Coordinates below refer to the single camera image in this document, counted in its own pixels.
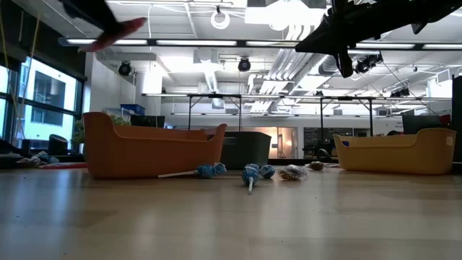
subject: plastic tub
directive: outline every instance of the plastic tub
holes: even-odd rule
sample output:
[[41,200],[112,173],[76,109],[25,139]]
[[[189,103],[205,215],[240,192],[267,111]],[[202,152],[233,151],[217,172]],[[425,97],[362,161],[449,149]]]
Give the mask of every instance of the plastic tub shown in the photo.
[[423,129],[404,136],[334,136],[340,167],[387,173],[440,175],[453,166],[456,132]]

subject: wooden floor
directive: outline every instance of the wooden floor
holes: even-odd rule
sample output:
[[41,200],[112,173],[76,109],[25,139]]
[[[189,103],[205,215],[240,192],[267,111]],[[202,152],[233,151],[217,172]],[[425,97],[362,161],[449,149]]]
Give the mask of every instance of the wooden floor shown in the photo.
[[95,181],[0,172],[0,259],[461,259],[462,177]]

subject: ceiling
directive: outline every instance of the ceiling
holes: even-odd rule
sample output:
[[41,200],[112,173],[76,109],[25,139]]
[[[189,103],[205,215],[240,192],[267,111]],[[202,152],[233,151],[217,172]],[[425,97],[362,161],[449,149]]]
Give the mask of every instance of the ceiling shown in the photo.
[[[14,0],[31,14],[40,12],[40,18],[46,24],[59,31],[66,37],[94,38],[100,34],[96,27],[80,19],[68,17],[57,0]],[[199,38],[199,39],[256,39],[256,40],[284,40],[289,31],[276,31],[268,25],[246,24],[243,17],[247,0],[237,0],[233,8],[222,8],[234,12],[230,16],[230,25],[224,30],[218,30],[211,25],[211,15],[214,7],[197,6],[149,6],[110,4],[110,8],[119,20],[130,20],[136,17],[147,17],[152,38]],[[187,9],[190,11],[191,21],[188,18]],[[130,38],[149,38],[148,24]],[[423,31],[414,35],[410,26],[402,27],[387,34],[382,40],[392,41],[429,41],[429,42],[461,42],[462,41],[462,17],[450,15],[446,18],[426,26]],[[104,51],[106,54],[117,53],[155,53],[168,70],[167,87],[197,86],[199,81],[204,81],[204,73],[200,71],[185,71],[182,65],[192,64],[194,48],[161,48],[161,47],[112,47]],[[279,54],[277,49],[252,49],[252,48],[220,48],[219,59],[225,61],[223,71],[216,73],[217,81],[220,82],[247,82],[251,73],[240,73],[237,63],[241,56],[249,57],[252,63],[251,72],[268,73]],[[361,77],[354,75],[350,79],[343,79],[334,75],[326,83],[330,90],[364,90],[367,94],[374,94],[374,88],[381,90],[385,87],[405,80],[410,83],[409,87],[416,94],[424,94],[427,85],[426,79],[434,77],[435,73],[447,68],[452,68],[456,73],[462,66],[462,54],[459,52],[418,52],[418,51],[384,51],[384,65],[380,65],[369,74]],[[107,64],[118,64],[119,61],[104,61]],[[138,69],[147,68],[149,62],[138,62]]]

